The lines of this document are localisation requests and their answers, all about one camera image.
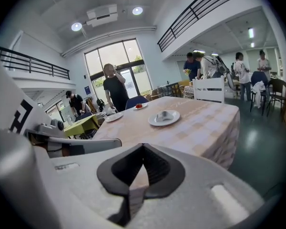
green tablecloth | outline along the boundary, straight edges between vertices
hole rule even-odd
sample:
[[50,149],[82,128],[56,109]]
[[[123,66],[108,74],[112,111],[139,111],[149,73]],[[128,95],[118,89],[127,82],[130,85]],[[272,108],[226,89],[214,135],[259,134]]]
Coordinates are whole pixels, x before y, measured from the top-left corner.
[[80,135],[86,130],[99,129],[96,115],[93,114],[64,129],[65,136]]

white chair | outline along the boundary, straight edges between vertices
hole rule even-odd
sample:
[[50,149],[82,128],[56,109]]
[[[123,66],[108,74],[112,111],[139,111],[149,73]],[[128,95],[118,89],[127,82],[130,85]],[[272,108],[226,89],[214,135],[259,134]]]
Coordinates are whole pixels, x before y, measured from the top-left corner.
[[[225,102],[225,83],[224,76],[220,78],[195,80],[193,79],[194,99]],[[208,91],[207,89],[217,88],[220,91]]]

tree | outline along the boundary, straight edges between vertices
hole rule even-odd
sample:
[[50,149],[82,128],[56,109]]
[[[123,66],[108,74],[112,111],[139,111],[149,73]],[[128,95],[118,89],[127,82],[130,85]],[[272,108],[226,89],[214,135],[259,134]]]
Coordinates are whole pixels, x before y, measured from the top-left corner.
[[134,60],[135,60],[135,61],[138,61],[138,60],[141,60],[141,59],[142,59],[142,57],[139,56],[139,55],[137,55]]
[[[142,57],[137,55],[134,60],[138,61],[138,60],[141,60],[141,59],[142,59]],[[134,67],[134,69],[133,69],[133,73],[134,74],[137,74],[137,73],[140,73],[140,72],[144,72],[144,71],[145,71],[144,65],[138,65],[138,66]]]
[[98,88],[100,86],[103,86],[103,82],[105,81],[105,79],[103,78],[98,78],[96,80],[94,80],[94,86],[95,88]]

air conditioner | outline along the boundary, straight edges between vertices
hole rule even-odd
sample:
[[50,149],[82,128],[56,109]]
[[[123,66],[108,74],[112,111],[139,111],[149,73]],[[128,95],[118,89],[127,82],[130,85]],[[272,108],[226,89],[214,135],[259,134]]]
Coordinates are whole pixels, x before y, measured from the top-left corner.
[[93,27],[118,20],[117,5],[105,5],[87,11],[89,20],[87,25]]

white shirt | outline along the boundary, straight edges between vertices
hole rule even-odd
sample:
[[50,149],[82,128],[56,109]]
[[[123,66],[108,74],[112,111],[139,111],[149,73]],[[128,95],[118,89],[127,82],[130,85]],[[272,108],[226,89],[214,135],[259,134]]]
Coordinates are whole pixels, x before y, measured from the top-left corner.
[[270,81],[270,72],[268,69],[270,68],[270,61],[268,59],[264,59],[264,60],[258,59],[257,62],[258,62],[258,67],[264,71],[267,79]]
[[244,61],[236,61],[234,68],[236,75],[239,76],[240,84],[246,84],[250,82],[249,73],[246,71],[249,69],[245,66]]

